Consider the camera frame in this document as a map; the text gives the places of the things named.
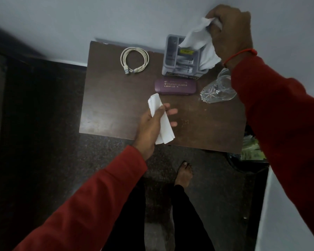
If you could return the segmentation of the person's right hand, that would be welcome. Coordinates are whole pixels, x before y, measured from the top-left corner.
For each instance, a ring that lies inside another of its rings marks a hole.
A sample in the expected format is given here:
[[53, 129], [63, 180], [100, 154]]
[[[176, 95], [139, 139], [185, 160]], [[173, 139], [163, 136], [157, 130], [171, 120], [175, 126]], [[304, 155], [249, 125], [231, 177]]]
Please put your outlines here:
[[232, 71], [243, 59], [253, 56], [256, 51], [250, 32], [210, 33], [215, 52], [221, 58], [224, 67]]

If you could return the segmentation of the person's left hand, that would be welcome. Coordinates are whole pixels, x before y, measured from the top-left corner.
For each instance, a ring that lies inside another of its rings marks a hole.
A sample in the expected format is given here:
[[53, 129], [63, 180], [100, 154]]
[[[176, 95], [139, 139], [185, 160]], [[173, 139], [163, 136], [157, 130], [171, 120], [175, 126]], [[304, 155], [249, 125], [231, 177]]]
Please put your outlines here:
[[[178, 109], [171, 108], [169, 103], [165, 103], [165, 105], [167, 116], [178, 113]], [[160, 119], [161, 118], [152, 118], [149, 109], [141, 116], [132, 146], [140, 152], [145, 161], [148, 160], [154, 152], [155, 143], [160, 133]]]

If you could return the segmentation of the white paper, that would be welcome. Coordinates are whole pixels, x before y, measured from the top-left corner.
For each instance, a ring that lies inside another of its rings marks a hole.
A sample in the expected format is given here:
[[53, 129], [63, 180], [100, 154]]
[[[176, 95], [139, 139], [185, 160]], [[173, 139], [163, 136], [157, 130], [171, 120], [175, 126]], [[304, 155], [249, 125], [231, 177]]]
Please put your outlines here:
[[[149, 98], [148, 105], [151, 112], [151, 116], [153, 117], [155, 115], [156, 110], [163, 105], [158, 93], [155, 93]], [[160, 133], [155, 144], [167, 144], [173, 141], [174, 138], [175, 135], [173, 133], [167, 113], [164, 113], [160, 119]]]

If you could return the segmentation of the white tissue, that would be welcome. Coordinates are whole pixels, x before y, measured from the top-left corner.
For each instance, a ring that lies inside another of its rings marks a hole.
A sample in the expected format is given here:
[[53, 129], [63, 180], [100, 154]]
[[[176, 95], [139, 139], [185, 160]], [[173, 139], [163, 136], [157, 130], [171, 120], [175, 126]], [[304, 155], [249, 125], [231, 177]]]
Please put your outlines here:
[[212, 69], [221, 58], [215, 52], [212, 37], [210, 35], [210, 26], [216, 25], [222, 29], [222, 23], [218, 18], [201, 18], [200, 24], [189, 31], [185, 39], [179, 44], [180, 48], [190, 48], [200, 50], [199, 70]]

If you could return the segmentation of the person's right forearm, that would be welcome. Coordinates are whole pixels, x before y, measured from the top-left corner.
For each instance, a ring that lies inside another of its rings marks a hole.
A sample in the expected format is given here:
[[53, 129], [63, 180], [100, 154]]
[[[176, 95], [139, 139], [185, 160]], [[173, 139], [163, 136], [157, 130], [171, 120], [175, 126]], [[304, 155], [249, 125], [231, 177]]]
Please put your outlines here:
[[274, 174], [314, 235], [314, 97], [253, 54], [226, 67]]

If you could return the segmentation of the person's left forearm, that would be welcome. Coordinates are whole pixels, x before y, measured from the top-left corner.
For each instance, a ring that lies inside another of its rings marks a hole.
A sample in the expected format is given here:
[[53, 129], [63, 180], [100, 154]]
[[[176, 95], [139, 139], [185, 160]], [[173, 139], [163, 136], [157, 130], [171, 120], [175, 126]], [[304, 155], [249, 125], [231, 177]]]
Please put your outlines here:
[[100, 251], [131, 191], [146, 171], [141, 153], [127, 146], [13, 251]]

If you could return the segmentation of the purple spectacle case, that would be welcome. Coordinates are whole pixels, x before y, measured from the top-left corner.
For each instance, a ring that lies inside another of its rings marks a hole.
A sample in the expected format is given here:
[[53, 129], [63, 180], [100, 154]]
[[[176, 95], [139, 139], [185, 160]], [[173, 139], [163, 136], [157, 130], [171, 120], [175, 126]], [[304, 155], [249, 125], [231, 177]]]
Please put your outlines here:
[[193, 95], [197, 91], [197, 82], [193, 79], [163, 77], [154, 83], [155, 92], [162, 95]]

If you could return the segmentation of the grey plastic organizer box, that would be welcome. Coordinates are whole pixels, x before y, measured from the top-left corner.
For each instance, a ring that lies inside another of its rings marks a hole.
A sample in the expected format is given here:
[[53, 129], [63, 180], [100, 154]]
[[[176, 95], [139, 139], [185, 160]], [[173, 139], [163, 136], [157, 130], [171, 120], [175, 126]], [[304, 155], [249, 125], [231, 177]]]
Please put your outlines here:
[[163, 57], [162, 75], [197, 80], [204, 74], [208, 73], [209, 69], [199, 70], [200, 50], [195, 50], [196, 52], [193, 55], [179, 54], [179, 44], [184, 39], [184, 36], [174, 34], [169, 34], [167, 36]]

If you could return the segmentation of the person's bare foot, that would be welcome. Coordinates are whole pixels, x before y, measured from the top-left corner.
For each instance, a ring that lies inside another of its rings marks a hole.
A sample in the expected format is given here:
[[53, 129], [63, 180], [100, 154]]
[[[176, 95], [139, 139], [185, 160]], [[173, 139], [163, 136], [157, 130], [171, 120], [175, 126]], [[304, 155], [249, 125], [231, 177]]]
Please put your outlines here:
[[179, 185], [185, 189], [189, 186], [192, 177], [193, 177], [192, 165], [186, 161], [183, 161], [178, 169], [174, 186]]

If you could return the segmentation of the clear glass tumbler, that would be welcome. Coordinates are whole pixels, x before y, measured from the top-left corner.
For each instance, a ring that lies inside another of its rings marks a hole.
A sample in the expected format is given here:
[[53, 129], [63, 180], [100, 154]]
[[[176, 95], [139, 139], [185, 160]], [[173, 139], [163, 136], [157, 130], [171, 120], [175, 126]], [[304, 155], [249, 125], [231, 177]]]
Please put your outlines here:
[[206, 103], [229, 101], [236, 95], [236, 91], [231, 86], [231, 72], [227, 68], [223, 68], [217, 79], [206, 85], [200, 92], [201, 100]]

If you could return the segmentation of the green white packet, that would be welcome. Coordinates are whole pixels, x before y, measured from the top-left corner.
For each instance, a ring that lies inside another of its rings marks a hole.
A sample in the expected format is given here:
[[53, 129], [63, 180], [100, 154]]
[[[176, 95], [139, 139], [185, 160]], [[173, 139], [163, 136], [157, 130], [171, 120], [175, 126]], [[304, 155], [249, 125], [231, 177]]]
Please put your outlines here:
[[243, 138], [243, 146], [239, 160], [242, 161], [263, 161], [266, 160], [264, 152], [260, 149], [260, 145], [256, 137], [247, 135]]

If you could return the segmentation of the black waste bin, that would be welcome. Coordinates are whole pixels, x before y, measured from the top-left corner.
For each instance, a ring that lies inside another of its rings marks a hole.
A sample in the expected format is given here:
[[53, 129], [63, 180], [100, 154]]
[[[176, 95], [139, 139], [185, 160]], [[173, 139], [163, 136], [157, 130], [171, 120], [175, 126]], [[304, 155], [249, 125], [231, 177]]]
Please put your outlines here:
[[[248, 123], [246, 123], [245, 126], [244, 137], [247, 135], [252, 135], [253, 137], [256, 137], [254, 131]], [[269, 167], [267, 159], [263, 161], [242, 161], [239, 160], [240, 153], [225, 153], [225, 157], [233, 169], [245, 174], [257, 174]]]

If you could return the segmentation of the person's black trousers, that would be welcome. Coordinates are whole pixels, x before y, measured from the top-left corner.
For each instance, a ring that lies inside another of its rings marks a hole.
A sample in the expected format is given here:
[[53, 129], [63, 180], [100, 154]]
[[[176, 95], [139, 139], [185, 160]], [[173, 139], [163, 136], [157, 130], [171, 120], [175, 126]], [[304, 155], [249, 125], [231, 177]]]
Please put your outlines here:
[[[175, 227], [175, 251], [215, 251], [198, 213], [184, 188], [170, 189]], [[131, 191], [101, 251], [146, 251], [145, 186], [141, 178]]]

